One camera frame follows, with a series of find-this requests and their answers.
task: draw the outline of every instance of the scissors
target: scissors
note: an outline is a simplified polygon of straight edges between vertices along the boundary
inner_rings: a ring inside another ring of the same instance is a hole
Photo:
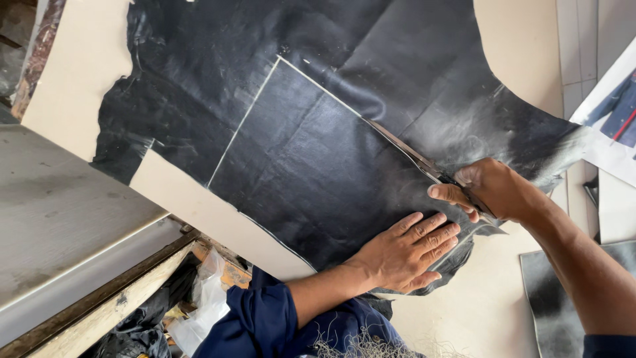
[[[490,211],[488,206],[484,204],[483,201],[481,201],[469,188],[466,187],[466,183],[459,182],[453,179],[451,176],[445,174],[433,163],[433,161],[430,161],[421,156],[419,153],[414,151],[414,149],[406,145],[398,137],[391,134],[391,132],[387,131],[377,122],[364,117],[361,118],[370,126],[375,128],[378,132],[380,132],[380,134],[382,134],[382,136],[393,143],[393,145],[404,152],[415,163],[415,165],[429,178],[433,179],[434,182],[436,182],[437,184],[452,184],[461,188],[464,195],[468,198],[468,200],[470,200],[477,212],[480,214],[480,217],[489,224],[494,224],[494,221],[497,220],[497,217],[492,213],[492,211]]]

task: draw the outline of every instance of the left hand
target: left hand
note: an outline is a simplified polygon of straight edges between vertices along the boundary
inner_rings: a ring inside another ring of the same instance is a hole
[[[362,268],[376,287],[404,293],[421,289],[440,279],[426,269],[457,245],[460,227],[448,224],[438,213],[422,220],[413,213],[369,241],[344,265]]]

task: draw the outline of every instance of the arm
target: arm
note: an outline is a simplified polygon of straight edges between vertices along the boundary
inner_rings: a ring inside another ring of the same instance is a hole
[[[410,292],[441,278],[426,269],[457,244],[457,224],[436,230],[445,221],[444,214],[426,220],[421,213],[411,214],[373,238],[342,265],[289,282],[298,329],[374,287]]]
[[[521,223],[543,247],[587,334],[636,336],[636,280],[572,222],[543,192],[492,158],[460,169],[457,178],[501,220]],[[429,195],[461,204],[478,218],[454,185]]]

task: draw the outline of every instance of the plastic bag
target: plastic bag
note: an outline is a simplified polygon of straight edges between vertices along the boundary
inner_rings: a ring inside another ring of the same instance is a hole
[[[190,312],[190,319],[180,317],[167,327],[172,339],[188,357],[194,355],[212,326],[230,311],[225,303],[225,291],[221,288],[224,268],[225,261],[216,249],[212,248],[199,267],[195,280],[192,295],[198,308]]]

